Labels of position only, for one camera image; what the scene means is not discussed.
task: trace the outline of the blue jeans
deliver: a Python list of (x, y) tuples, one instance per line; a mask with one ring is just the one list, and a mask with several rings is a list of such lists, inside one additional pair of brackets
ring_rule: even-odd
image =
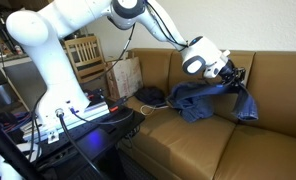
[(210, 95), (238, 93), (232, 114), (240, 120), (257, 120), (257, 106), (247, 91), (246, 87), (239, 83), (238, 86), (209, 85), (197, 82), (184, 82), (176, 85), (167, 97), (167, 101), (178, 109), (182, 117), (188, 122), (194, 122), (200, 118), (213, 115), (214, 109)]

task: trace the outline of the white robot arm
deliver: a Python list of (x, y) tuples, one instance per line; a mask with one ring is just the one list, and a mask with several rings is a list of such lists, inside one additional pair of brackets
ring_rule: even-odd
[(17, 11), (6, 22), (16, 39), (36, 64), (47, 92), (36, 110), (39, 120), (51, 126), (58, 121), (56, 110), (74, 108), (82, 112), (89, 104), (62, 49), (59, 39), (106, 16), (119, 29), (139, 22), (157, 40), (171, 43), (183, 57), (183, 70), (188, 74), (205, 71), (205, 77), (217, 76), (228, 61), (205, 37), (189, 45), (177, 31), (171, 18), (155, 0), (55, 0), (38, 12)]

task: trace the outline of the leather couch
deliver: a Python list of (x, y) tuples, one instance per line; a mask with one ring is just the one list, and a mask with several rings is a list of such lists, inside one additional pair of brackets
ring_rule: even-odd
[[(166, 95), (183, 81), (198, 81), (181, 68), (173, 49), (137, 48), (144, 86)], [(193, 123), (172, 109), (147, 115), (132, 148), (121, 149), (160, 180), (296, 180), (296, 52), (232, 51), (244, 83), (256, 101), (259, 119), (240, 121), (231, 111), (237, 95), (213, 96), (215, 113)], [(128, 106), (144, 105), (131, 97)]]

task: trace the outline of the wooden chair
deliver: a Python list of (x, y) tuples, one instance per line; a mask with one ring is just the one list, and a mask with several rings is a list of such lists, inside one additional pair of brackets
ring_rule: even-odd
[(105, 71), (104, 58), (96, 36), (67, 40), (65, 47), (79, 83), (94, 80)]

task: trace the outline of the wire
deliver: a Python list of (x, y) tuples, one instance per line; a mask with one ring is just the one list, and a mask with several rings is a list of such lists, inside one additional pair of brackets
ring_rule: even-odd
[[(36, 101), (35, 105), (34, 105), (34, 108), (32, 110), (32, 113), (31, 113), (31, 117), (32, 117), (32, 120), (31, 120), (31, 140), (30, 140), (30, 150), (29, 150), (29, 156), (28, 156), (28, 160), (30, 161), (31, 160), (31, 156), (32, 156), (32, 150), (33, 150), (33, 147), (34, 147), (34, 142), (35, 142), (35, 137), (34, 137), (34, 134), (35, 134), (35, 122), (34, 122), (34, 119), (36, 118), (36, 109), (37, 109), (37, 105), (39, 103), (39, 101), (41, 100), (41, 98), (44, 96), (45, 93), (43, 93)], [(40, 131), (38, 133), (38, 140), (40, 142)]]
[[(124, 136), (123, 139), (121, 139), (121, 143), (128, 149), (132, 149), (133, 143), (132, 143), (132, 138), (138, 134), (140, 131), (140, 125), (135, 127), (132, 131), (130, 131), (126, 136)], [(126, 144), (123, 140), (126, 139), (129, 142), (129, 145)]]
[[(32, 121), (34, 121), (34, 123), (36, 124), (37, 132), (38, 132), (38, 143), (40, 143), (41, 142), (41, 137), (40, 137), (39, 125), (37, 123), (37, 118), (36, 117), (33, 117)], [(41, 147), (40, 147), (40, 144), (39, 144), (38, 145), (38, 149), (37, 149), (37, 156), (36, 156), (36, 159), (34, 161), (34, 165), (35, 166), (37, 165), (37, 160), (38, 160), (38, 157), (39, 157), (40, 150), (41, 150)]]
[(3, 123), (3, 125), (4, 125), (3, 129), (6, 133), (9, 133), (9, 132), (19, 129), (21, 126), (27, 124), (31, 120), (31, 115), (30, 115), (30, 113), (27, 113), (27, 112), (20, 113), (20, 114), (17, 113), (17, 114), (15, 114), (15, 117), (17, 119), (19, 119), (17, 123), (15, 123), (15, 124)]
[(131, 112), (130, 112), (126, 117), (121, 118), (121, 119), (118, 119), (118, 120), (116, 120), (116, 121), (111, 121), (111, 122), (93, 122), (93, 121), (96, 120), (96, 119), (87, 120), (87, 119), (84, 119), (84, 118), (78, 116), (76, 113), (72, 113), (72, 114), (75, 115), (78, 119), (80, 119), (80, 120), (82, 120), (82, 121), (85, 121), (85, 122), (87, 122), (87, 123), (93, 123), (93, 124), (99, 124), (99, 125), (100, 125), (100, 124), (116, 124), (116, 123), (120, 123), (120, 122), (122, 122), (122, 121), (128, 119), (129, 117), (131, 117), (131, 116), (134, 114), (134, 110), (131, 109)]
[[(140, 112), (141, 112), (141, 114), (143, 114), (145, 116), (148, 116), (148, 115), (151, 115), (156, 109), (165, 109), (165, 108), (168, 108), (168, 107), (169, 106), (157, 107), (157, 106), (143, 105), (143, 106), (140, 107)], [(150, 112), (148, 112), (148, 113), (145, 113), (144, 108), (150, 108), (152, 110)]]
[(70, 136), (70, 134), (68, 132), (68, 129), (67, 129), (67, 126), (66, 126), (66, 124), (64, 122), (63, 113), (59, 114), (58, 118), (59, 118), (61, 126), (62, 126), (67, 138), (71, 142), (71, 144), (76, 148), (76, 150), (79, 152), (79, 154), (87, 161), (87, 163), (97, 172), (97, 174), (99, 176), (101, 176), (100, 179), (104, 179), (103, 174), (99, 171), (99, 169), (97, 169), (97, 167), (91, 162), (91, 160), (86, 156), (86, 154), (79, 148), (79, 146), (77, 145), (75, 140), (73, 140), (72, 137)]
[(156, 11), (156, 9), (155, 9), (155, 8), (154, 8), (154, 7), (148, 2), (148, 1), (146, 1), (146, 3), (147, 3), (148, 6), (154, 11), (154, 13), (158, 16), (158, 18), (160, 19), (160, 21), (162, 22), (163, 26), (166, 28), (166, 30), (167, 30), (169, 36), (170, 36), (172, 39), (170, 39), (170, 38), (166, 35), (166, 33), (164, 32), (164, 30), (163, 30), (163, 28), (161, 27), (160, 23), (159, 23), (158, 20), (156, 19), (156, 22), (157, 22), (157, 24), (158, 24), (158, 26), (159, 26), (161, 32), (164, 34), (164, 36), (165, 36), (170, 42), (175, 43), (175, 44), (177, 44), (177, 45), (179, 45), (179, 46), (184, 47), (184, 48), (181, 49), (180, 51), (182, 51), (182, 50), (184, 50), (185, 48), (187, 48), (188, 46), (187, 46), (186, 44), (180, 44), (180, 43), (178, 43), (178, 42), (176, 41), (176, 39), (173, 37), (173, 35), (171, 34), (170, 30), (169, 30), (168, 27), (166, 26), (165, 22), (162, 20), (162, 18), (160, 17), (159, 13)]
[(130, 36), (129, 36), (129, 38), (128, 38), (128, 41), (127, 41), (127, 43), (126, 43), (124, 49), (122, 50), (120, 56), (119, 56), (118, 59), (115, 61), (115, 63), (114, 63), (114, 64), (113, 64), (108, 70), (106, 70), (104, 73), (102, 73), (100, 76), (98, 76), (98, 77), (95, 78), (94, 80), (100, 79), (100, 78), (102, 78), (103, 76), (105, 76), (109, 71), (111, 71), (111, 70), (114, 68), (114, 66), (115, 66), (120, 60), (122, 60), (122, 57), (124, 56), (125, 52), (126, 52), (127, 49), (128, 49), (128, 46), (129, 46), (129, 44), (130, 44), (130, 41), (131, 41), (132, 35), (133, 35), (133, 33), (134, 33), (134, 30), (135, 30), (135, 26), (136, 26), (136, 24), (134, 24), (134, 25), (132, 26), (132, 30), (131, 30)]

